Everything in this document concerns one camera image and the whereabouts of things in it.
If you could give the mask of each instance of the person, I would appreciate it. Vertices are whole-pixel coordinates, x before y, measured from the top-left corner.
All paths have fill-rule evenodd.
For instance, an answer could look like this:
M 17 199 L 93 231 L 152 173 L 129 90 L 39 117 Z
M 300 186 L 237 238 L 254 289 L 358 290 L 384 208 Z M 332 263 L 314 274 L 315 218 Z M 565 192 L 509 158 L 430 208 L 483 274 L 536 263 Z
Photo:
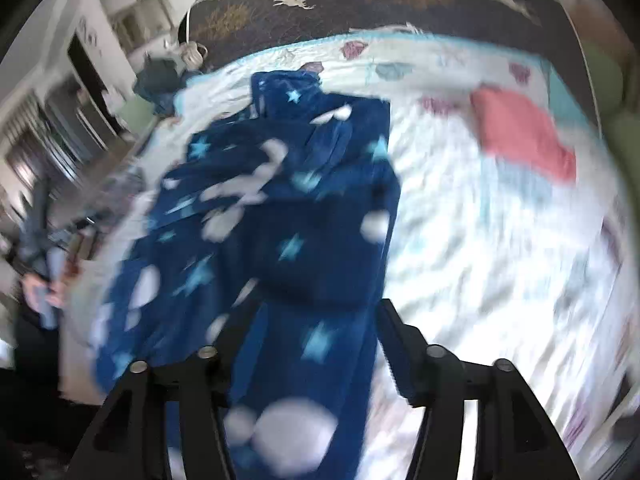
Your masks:
M 43 328 L 38 312 L 39 291 L 49 287 L 33 272 L 23 276 L 21 285 L 14 320 L 15 367 L 0 369 L 0 471 L 8 480 L 57 480 L 63 478 L 98 406 L 61 398 L 60 334 L 57 328 Z M 65 280 L 56 280 L 47 303 L 63 306 L 64 290 Z

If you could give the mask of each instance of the white bedsheet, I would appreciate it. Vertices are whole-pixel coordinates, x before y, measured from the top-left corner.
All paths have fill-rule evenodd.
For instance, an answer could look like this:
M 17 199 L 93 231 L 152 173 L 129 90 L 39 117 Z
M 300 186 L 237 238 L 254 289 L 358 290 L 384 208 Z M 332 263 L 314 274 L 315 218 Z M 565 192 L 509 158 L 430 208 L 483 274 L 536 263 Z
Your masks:
M 356 59 L 345 60 L 345 41 L 366 46 Z M 536 58 L 404 34 L 270 49 L 191 82 L 177 99 L 181 122 L 161 124 L 139 161 L 147 181 L 157 189 L 169 166 L 182 160 L 191 134 L 249 104 L 253 72 L 296 70 L 318 61 L 326 91 L 380 96 L 392 104 L 389 153 L 402 195 L 385 297 L 429 342 L 463 360 L 512 360 L 571 444 L 572 456 L 580 456 L 578 468 L 586 470 L 593 457 L 580 454 L 583 444 L 605 420 L 638 350 L 632 220 L 610 158 L 583 127 L 558 125 L 577 155 L 576 186 L 556 186 L 481 153 L 468 93 L 495 84 L 548 108 L 546 74 Z M 514 78 L 514 62 L 529 70 L 528 84 Z M 455 109 L 434 115 L 425 110 L 424 98 L 454 103 Z M 90 341 L 89 321 L 117 262 L 143 235 L 143 214 L 154 193 L 138 199 L 78 289 L 71 311 L 82 310 L 84 323 L 63 351 L 63 389 L 73 399 L 83 400 L 81 385 L 86 390 L 91 383 L 91 352 L 78 343 L 77 332 Z M 460 478 L 469 478 L 472 469 L 472 403 L 467 415 Z M 397 396 L 380 358 L 361 478 L 404 478 L 421 416 Z

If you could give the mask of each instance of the blue clothing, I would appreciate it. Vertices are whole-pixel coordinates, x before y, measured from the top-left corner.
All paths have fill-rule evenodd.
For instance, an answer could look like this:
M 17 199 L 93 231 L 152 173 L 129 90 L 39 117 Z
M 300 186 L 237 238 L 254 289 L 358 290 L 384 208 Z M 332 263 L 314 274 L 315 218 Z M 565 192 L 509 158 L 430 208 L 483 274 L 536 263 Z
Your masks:
M 138 74 L 133 91 L 145 101 L 149 101 L 155 105 L 155 115 L 172 116 L 175 113 L 174 98 L 176 93 L 187 87 L 187 81 L 190 78 L 201 75 L 202 73 L 198 70 L 185 70 L 181 74 L 178 74 L 174 61 L 167 59 L 158 59 L 155 61 L 165 64 L 162 64 L 162 69 L 158 71 L 159 73 L 153 74 L 152 77 L 148 77 L 148 73 L 145 72 L 155 69 L 145 67 L 145 69 Z
M 350 480 L 400 194 L 386 158 L 389 104 L 324 94 L 304 71 L 255 73 L 252 97 L 194 134 L 186 162 L 165 175 L 148 235 L 110 291 L 97 377 L 108 391 L 135 358 L 162 365 L 210 344 L 212 323 L 257 280 L 264 301 L 236 359 L 234 405 L 258 418 L 284 398 L 321 406 L 337 421 L 331 444 L 316 470 L 287 478 Z M 348 119 L 310 124 L 345 104 Z M 158 276 L 157 293 L 130 304 L 143 274 Z M 238 478 L 282 478 L 252 442 L 230 444 Z

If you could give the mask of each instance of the star pattern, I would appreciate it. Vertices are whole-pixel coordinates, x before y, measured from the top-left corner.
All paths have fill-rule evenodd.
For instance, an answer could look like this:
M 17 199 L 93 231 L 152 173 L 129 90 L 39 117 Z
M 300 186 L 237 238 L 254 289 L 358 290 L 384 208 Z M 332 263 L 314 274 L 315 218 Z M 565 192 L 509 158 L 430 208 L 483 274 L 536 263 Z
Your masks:
M 318 195 L 316 196 L 316 198 L 314 199 L 315 202 L 320 202 L 321 200 L 324 200 L 325 198 L 327 198 L 329 195 L 336 195 L 336 196 L 344 196 L 344 190 L 343 189 L 337 189 L 337 190 L 323 190 L 320 191 L 318 193 Z
M 120 376 L 127 370 L 130 362 L 133 361 L 133 355 L 128 352 L 121 352 L 113 357 L 113 379 L 119 379 Z
M 289 238 L 288 240 L 284 240 L 283 243 L 280 244 L 280 257 L 278 261 L 289 260 L 292 262 L 298 257 L 298 253 L 302 249 L 302 245 L 304 245 L 305 241 L 300 238 L 298 233 L 293 235 L 293 238 Z
M 291 177 L 291 183 L 305 193 L 314 190 L 318 184 L 320 184 L 321 180 L 322 178 L 313 171 L 309 171 L 308 173 L 297 172 Z
M 176 211 L 180 211 L 180 209 L 184 209 L 188 206 L 190 206 L 191 204 L 193 204 L 196 201 L 195 197 L 191 197 L 191 196 L 185 196 L 182 197 L 182 199 L 180 200 L 180 202 L 178 202 L 175 207 L 169 209 L 169 211 L 167 211 L 166 213 L 164 213 L 165 215 L 170 215 L 171 213 L 175 213 Z
M 202 137 L 200 137 L 198 139 L 198 142 L 194 142 L 190 146 L 191 152 L 189 153 L 189 158 L 202 158 L 203 156 L 205 156 L 210 146 L 211 144 L 209 144 L 208 142 L 204 142 Z
M 301 359 L 324 364 L 324 358 L 333 345 L 334 331 L 326 330 L 324 322 L 318 325 L 306 336 Z
M 165 233 L 162 233 L 162 235 L 158 238 L 158 241 L 161 244 L 165 244 L 173 240 L 174 237 L 175 237 L 175 231 L 167 231 Z
M 166 178 L 162 181 L 162 185 L 165 189 L 175 189 L 180 184 L 180 180 L 175 178 Z
M 289 101 L 288 101 L 289 103 L 293 101 L 295 102 L 295 104 L 298 104 L 298 101 L 300 101 L 302 94 L 298 92 L 296 89 L 293 89 L 287 92 L 287 96 L 289 96 Z
M 198 262 L 195 269 L 191 271 L 185 280 L 184 285 L 174 290 L 174 297 L 182 292 L 184 292 L 186 296 L 190 296 L 200 285 L 207 285 L 207 283 L 213 279 L 213 272 L 209 269 L 209 259 L 211 256 L 212 254 Z
M 367 146 L 367 153 L 371 154 L 371 161 L 384 160 L 388 158 L 385 138 L 380 136 L 377 142 L 370 142 Z
M 193 210 L 193 207 L 191 207 L 191 204 L 180 210 L 180 218 L 187 218 L 187 216 L 191 216 L 193 214 L 195 214 L 195 211 Z

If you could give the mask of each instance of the metal bolt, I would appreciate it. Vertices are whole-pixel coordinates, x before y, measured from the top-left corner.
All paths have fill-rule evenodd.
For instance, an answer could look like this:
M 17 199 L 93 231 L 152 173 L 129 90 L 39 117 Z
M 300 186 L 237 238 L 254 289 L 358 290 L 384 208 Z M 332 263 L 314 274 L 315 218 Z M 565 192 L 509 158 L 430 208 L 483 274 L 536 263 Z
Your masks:
M 200 359 L 211 359 L 218 354 L 218 351 L 213 346 L 203 346 L 198 350 L 198 357 Z
M 435 357 L 436 359 L 440 357 L 444 357 L 447 351 L 440 345 L 429 345 L 427 346 L 427 355 L 430 357 Z
M 131 363 L 131 366 L 129 367 L 129 370 L 131 370 L 132 373 L 134 374 L 141 374 L 142 372 L 144 372 L 146 370 L 147 366 L 146 363 L 144 361 L 135 361 L 133 363 Z
M 516 369 L 511 361 L 508 361 L 507 359 L 498 359 L 495 362 L 495 365 L 498 370 L 502 370 L 503 372 L 513 372 Z

